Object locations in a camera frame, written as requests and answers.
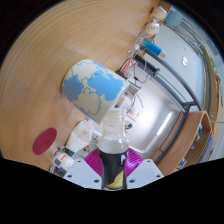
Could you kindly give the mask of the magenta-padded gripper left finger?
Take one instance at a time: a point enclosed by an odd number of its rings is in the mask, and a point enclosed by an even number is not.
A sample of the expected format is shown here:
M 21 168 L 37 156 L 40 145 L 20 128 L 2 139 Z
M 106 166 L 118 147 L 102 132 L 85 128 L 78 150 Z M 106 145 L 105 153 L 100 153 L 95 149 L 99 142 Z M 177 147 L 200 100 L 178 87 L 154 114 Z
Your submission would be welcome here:
M 74 163 L 64 176 L 68 180 L 83 188 L 102 189 L 102 160 L 99 150 L 90 153 L 79 151 L 72 156 Z

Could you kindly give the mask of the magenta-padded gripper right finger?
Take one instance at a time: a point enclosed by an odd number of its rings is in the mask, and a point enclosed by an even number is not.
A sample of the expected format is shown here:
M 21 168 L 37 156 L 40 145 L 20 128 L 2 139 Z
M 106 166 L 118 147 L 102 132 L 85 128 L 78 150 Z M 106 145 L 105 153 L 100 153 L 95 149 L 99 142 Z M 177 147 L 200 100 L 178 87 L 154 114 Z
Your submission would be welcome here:
M 143 159 L 133 149 L 128 150 L 124 164 L 124 188 L 136 189 L 163 178 L 151 159 Z

